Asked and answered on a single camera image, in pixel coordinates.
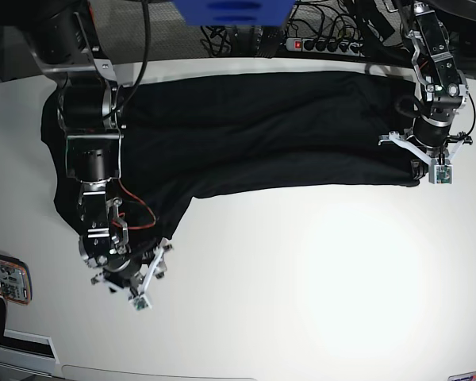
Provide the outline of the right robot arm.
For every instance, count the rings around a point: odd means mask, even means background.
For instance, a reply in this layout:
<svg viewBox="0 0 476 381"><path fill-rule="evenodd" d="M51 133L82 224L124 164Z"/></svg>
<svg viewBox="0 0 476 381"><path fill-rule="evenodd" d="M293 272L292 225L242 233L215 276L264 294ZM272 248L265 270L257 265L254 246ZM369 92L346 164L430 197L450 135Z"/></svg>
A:
<svg viewBox="0 0 476 381"><path fill-rule="evenodd" d="M47 128L58 131L52 146L59 189L71 189L69 214L79 253L96 273L94 284L124 295L136 311L151 307L147 290L167 270L171 249L164 239L139 243L133 232L155 226L127 221L130 192L122 176L124 112L135 94L118 82L102 49L88 1L0 1L0 26L25 38L41 73L56 84Z"/></svg>

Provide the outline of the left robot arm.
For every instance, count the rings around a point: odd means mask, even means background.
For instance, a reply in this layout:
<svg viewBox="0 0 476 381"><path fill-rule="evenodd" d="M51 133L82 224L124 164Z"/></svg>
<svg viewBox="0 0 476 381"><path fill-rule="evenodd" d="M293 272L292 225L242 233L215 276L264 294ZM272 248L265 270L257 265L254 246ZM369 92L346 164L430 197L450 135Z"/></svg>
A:
<svg viewBox="0 0 476 381"><path fill-rule="evenodd" d="M395 110L412 120L402 133L391 131L379 137L380 145L391 143L411 152L419 163L414 167L432 184L453 183L452 160L465 144L473 144L470 132L451 134L456 114L473 103L465 75L457 69L449 37L436 16L435 7L424 1L404 6L394 2L401 31L412 53L412 64L421 97L402 95Z"/></svg>

